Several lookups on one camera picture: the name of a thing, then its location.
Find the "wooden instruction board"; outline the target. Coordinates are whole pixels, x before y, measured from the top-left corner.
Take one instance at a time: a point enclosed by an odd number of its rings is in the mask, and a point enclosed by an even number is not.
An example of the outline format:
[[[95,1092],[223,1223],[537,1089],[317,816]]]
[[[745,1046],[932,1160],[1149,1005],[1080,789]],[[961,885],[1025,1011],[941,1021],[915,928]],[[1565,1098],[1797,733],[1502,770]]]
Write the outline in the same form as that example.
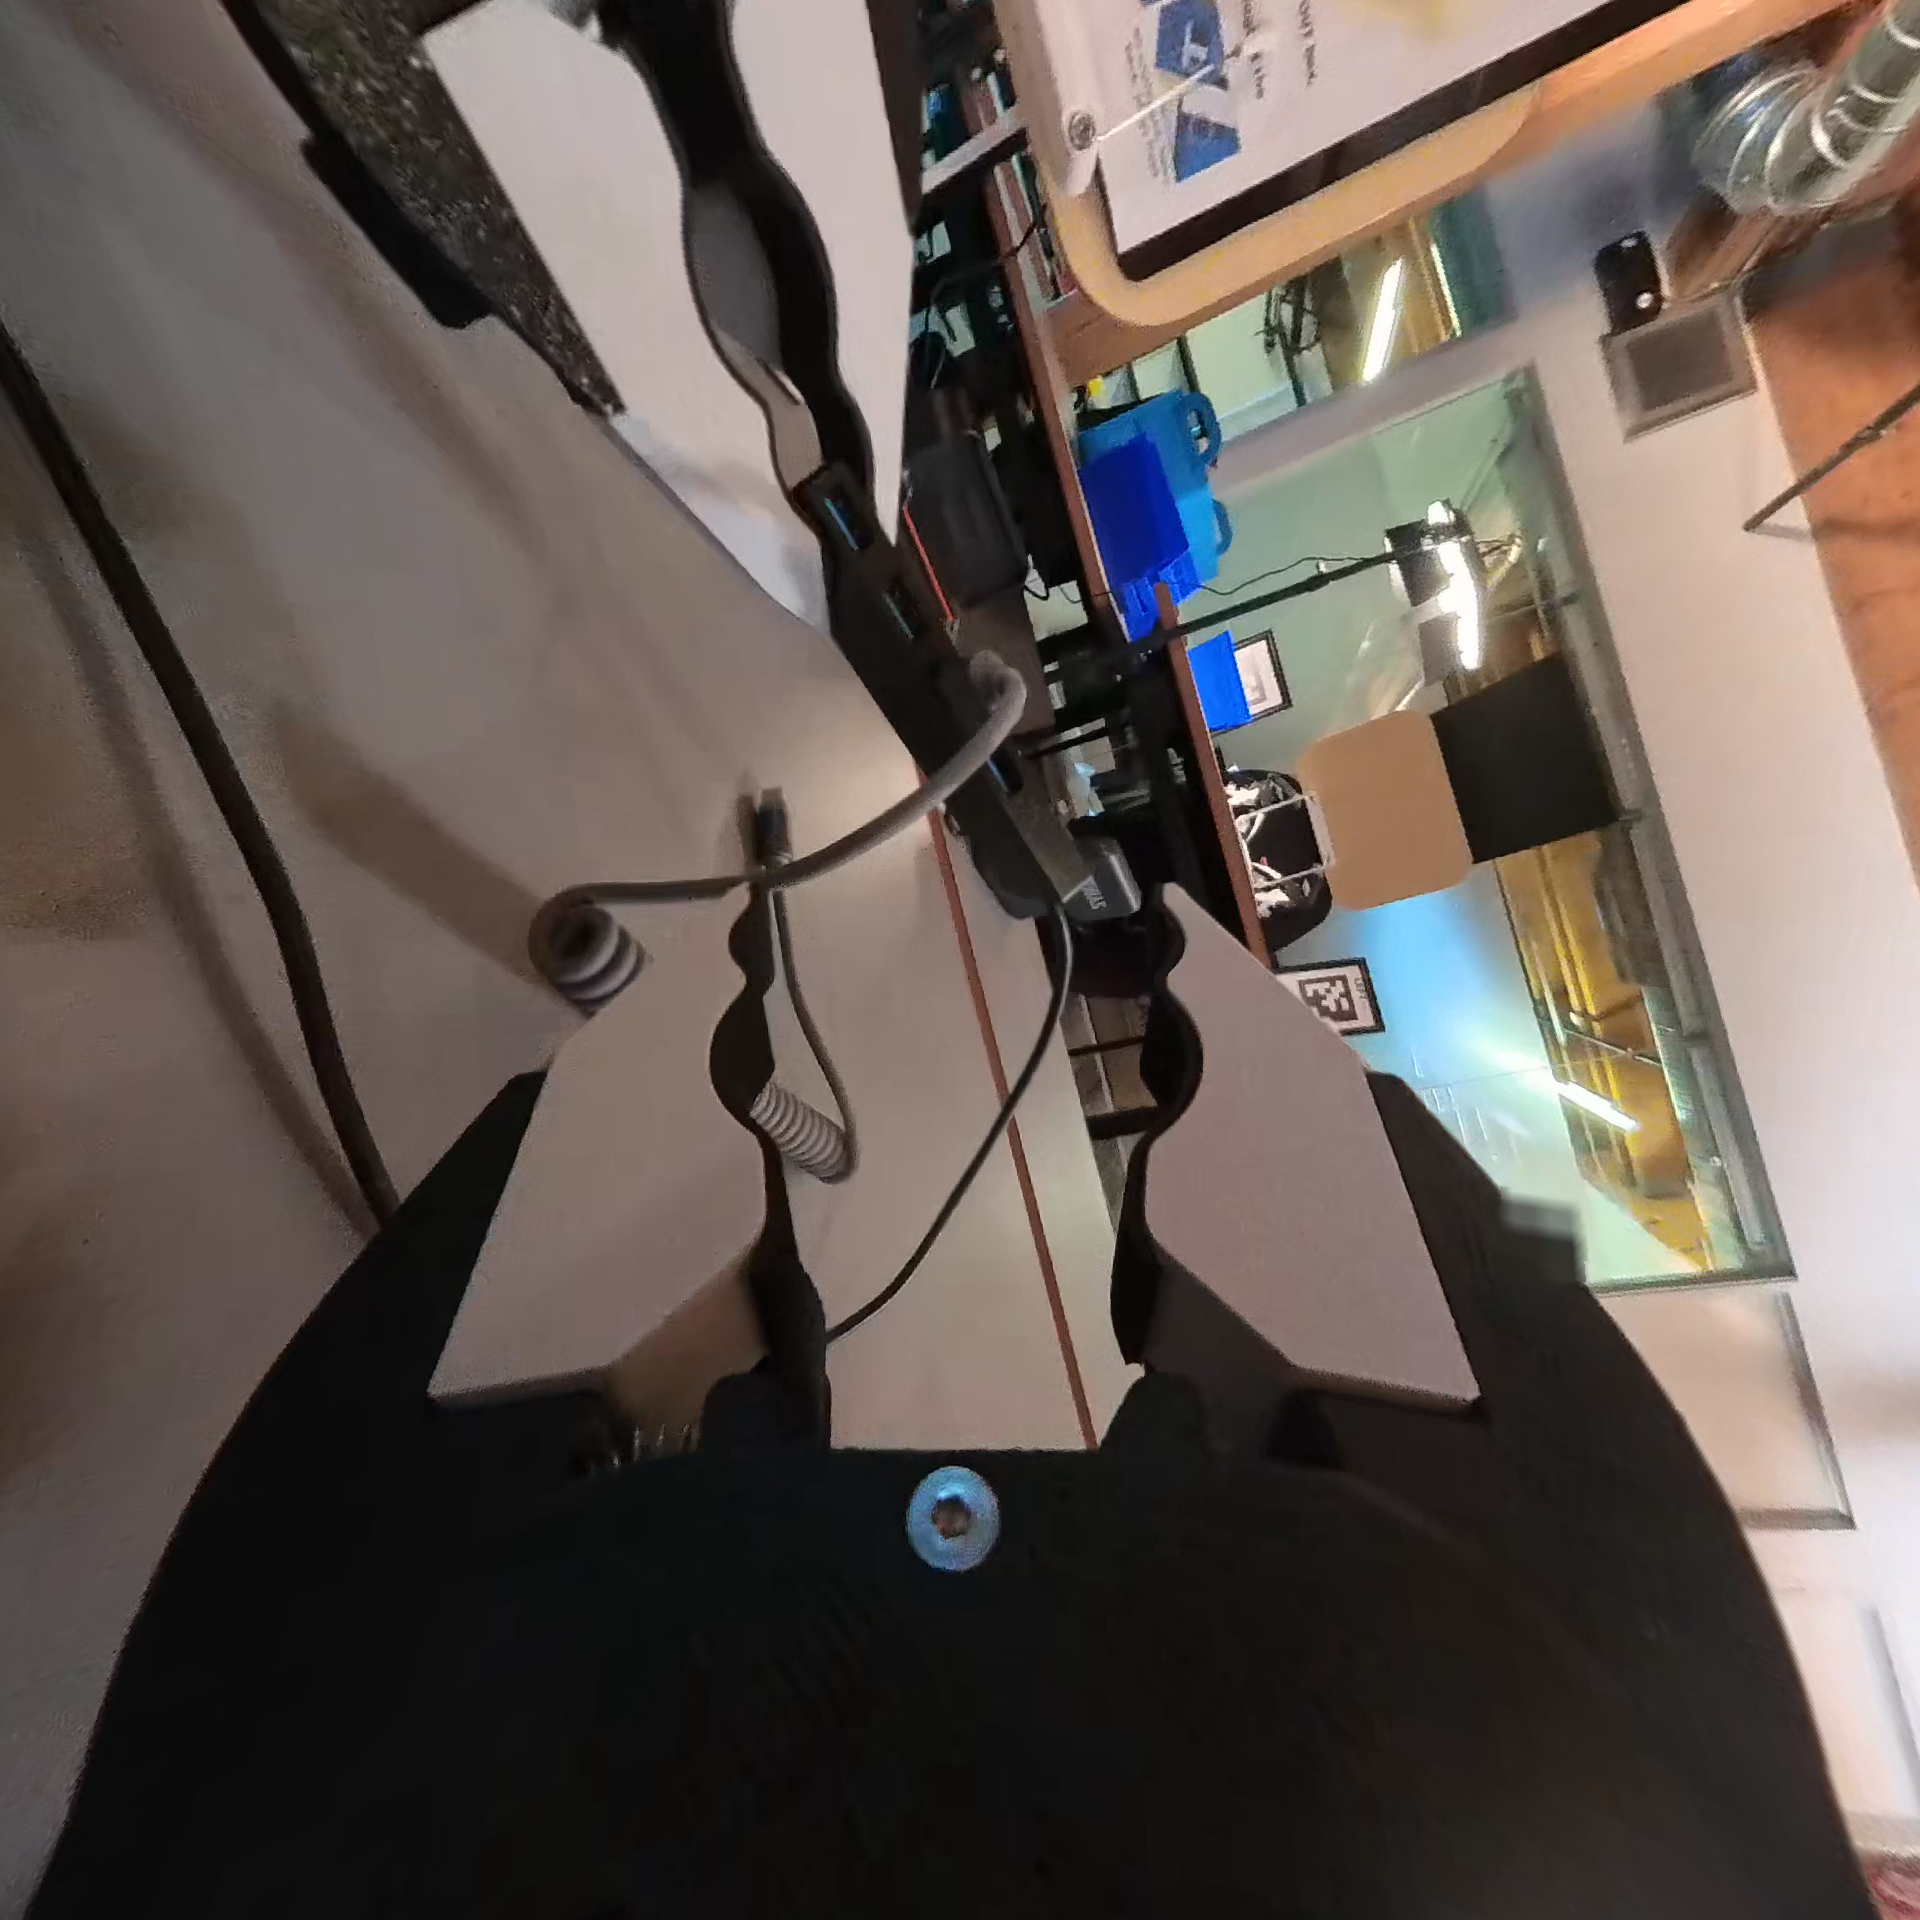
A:
[[[1861,2],[997,2],[1088,367]]]

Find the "black usb hub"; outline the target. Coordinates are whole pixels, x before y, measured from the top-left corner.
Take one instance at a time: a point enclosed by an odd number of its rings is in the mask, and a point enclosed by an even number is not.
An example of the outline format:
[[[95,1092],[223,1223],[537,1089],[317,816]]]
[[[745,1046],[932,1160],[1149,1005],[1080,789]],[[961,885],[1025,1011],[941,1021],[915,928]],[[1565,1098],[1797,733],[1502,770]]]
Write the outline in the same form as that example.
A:
[[[925,781],[949,783],[934,806],[987,889],[1018,919],[1069,907],[1089,869],[1018,748],[1025,676],[993,650],[961,652],[915,560],[841,464],[798,481],[789,499],[824,548],[828,635]]]

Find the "silver ceiling duct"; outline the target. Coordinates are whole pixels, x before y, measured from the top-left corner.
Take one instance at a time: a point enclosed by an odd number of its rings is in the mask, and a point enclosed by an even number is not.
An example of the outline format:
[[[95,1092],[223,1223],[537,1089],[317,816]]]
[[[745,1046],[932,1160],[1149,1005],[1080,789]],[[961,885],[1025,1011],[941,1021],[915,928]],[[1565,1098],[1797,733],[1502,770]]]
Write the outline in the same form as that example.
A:
[[[1916,124],[1916,2],[1883,2],[1828,69],[1752,70],[1691,150],[1737,214],[1822,212],[1859,192]]]

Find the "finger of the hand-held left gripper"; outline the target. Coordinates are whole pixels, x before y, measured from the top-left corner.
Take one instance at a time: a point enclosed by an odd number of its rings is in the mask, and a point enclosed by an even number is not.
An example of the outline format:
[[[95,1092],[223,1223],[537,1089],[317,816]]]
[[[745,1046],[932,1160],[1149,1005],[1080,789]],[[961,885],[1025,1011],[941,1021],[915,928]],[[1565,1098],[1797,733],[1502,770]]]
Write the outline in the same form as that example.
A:
[[[689,509],[779,509],[776,397],[824,395],[824,236],[769,153],[730,2],[464,2],[431,70]]]
[[[899,494],[915,246],[867,6],[718,10],[742,103],[813,225],[828,280],[835,372],[867,433],[876,494]]]

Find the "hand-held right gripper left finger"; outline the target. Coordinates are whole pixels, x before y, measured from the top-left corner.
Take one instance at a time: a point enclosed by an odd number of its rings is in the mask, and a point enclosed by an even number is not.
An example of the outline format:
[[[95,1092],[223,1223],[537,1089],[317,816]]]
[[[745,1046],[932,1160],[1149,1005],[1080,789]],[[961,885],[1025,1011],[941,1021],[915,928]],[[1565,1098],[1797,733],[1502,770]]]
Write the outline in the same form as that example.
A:
[[[763,905],[691,905],[553,1058],[431,1373],[452,1409],[588,1393],[621,1447],[691,1447],[760,1378],[828,1441],[824,1300],[793,1238],[769,1084]]]

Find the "black wall panel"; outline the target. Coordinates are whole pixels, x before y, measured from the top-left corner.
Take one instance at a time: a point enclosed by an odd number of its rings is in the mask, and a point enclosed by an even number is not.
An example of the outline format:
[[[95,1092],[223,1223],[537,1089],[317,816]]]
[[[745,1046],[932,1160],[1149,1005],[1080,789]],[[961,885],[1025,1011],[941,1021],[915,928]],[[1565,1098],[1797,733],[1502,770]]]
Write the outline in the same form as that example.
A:
[[[1432,714],[1471,865],[1622,821],[1615,781],[1565,657],[1543,657]]]

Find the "stack of dark blue bins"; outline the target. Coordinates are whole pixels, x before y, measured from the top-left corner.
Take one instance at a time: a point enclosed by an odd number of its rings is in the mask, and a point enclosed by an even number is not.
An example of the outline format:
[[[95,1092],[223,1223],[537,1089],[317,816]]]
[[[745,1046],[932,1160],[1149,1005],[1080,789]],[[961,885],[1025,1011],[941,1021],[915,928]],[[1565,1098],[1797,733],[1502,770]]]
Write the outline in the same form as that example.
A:
[[[1177,603],[1203,592],[1158,448],[1144,436],[1106,444],[1077,471],[1077,483],[1117,622],[1138,642],[1158,631],[1158,588]]]

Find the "studio light on stand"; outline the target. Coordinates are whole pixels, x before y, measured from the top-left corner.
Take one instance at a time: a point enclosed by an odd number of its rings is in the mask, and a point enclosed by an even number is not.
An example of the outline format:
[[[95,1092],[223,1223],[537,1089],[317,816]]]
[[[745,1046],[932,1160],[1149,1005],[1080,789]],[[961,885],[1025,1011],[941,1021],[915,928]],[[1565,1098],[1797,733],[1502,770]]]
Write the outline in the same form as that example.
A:
[[[1272,609],[1280,603],[1351,585],[1371,570],[1388,570],[1409,609],[1438,606],[1483,615],[1486,560],[1502,548],[1502,543],[1480,537],[1468,518],[1439,499],[1425,518],[1388,529],[1382,551],[1333,566],[1316,557],[1313,566],[1280,568],[1277,588],[1228,598],[1218,606],[1205,606],[1191,616],[1172,616],[1172,622],[1158,622],[1149,635],[1096,641],[1089,625],[1047,635],[1043,642],[1043,668],[1064,672],[1069,662],[1113,660],[1113,672],[1144,672],[1147,662],[1168,652],[1177,641],[1209,634],[1230,616]]]

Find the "wall vent grille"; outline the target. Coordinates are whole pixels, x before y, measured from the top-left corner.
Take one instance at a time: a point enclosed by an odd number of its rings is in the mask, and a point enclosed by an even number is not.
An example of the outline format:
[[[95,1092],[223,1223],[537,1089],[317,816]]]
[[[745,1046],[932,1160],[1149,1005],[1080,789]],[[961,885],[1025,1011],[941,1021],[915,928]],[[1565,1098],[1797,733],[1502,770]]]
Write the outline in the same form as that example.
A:
[[[1600,340],[1627,440],[1758,390],[1734,300],[1691,300]]]

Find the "tan rounded board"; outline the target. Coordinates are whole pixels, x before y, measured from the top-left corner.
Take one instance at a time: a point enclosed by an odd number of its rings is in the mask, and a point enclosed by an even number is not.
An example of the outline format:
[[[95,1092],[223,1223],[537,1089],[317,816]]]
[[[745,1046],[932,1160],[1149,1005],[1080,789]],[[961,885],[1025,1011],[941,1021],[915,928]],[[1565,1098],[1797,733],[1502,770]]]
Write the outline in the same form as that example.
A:
[[[1328,731],[1300,756],[1325,885],[1343,911],[1449,890],[1471,870],[1454,778],[1425,711]]]

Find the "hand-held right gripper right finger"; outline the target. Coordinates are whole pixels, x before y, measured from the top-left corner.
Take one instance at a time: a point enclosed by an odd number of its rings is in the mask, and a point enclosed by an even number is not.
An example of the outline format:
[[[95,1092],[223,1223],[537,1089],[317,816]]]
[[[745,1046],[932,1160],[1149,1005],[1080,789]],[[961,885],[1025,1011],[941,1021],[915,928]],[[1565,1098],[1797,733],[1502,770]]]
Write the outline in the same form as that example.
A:
[[[1359,1053],[1180,885],[1156,899],[1153,1114],[1117,1221],[1113,1334],[1210,1444],[1291,1400],[1465,1413],[1480,1382]]]

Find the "large framed marker tag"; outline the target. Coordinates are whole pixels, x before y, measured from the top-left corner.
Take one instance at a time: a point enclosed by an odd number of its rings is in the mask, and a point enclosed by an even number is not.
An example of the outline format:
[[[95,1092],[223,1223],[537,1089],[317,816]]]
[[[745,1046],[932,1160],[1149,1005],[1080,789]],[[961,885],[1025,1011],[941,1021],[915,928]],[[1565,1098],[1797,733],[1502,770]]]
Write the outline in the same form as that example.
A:
[[[1364,955],[1333,955],[1318,963],[1283,963],[1277,979],[1337,1028],[1343,1038],[1376,1038],[1383,1033],[1383,1011]]]

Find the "light blue handled tote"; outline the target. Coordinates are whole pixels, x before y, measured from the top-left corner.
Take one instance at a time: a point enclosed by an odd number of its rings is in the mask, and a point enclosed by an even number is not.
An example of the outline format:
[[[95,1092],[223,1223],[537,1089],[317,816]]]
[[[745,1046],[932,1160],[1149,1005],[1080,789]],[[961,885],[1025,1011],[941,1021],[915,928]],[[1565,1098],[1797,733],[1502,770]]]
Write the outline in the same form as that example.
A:
[[[1165,487],[1190,532],[1191,568],[1203,585],[1210,585],[1220,556],[1230,548],[1230,518],[1210,494],[1210,471],[1218,467],[1218,415],[1209,395],[1168,390],[1119,409],[1103,424],[1080,433],[1084,456],[1110,451],[1125,440],[1156,448],[1165,471]]]

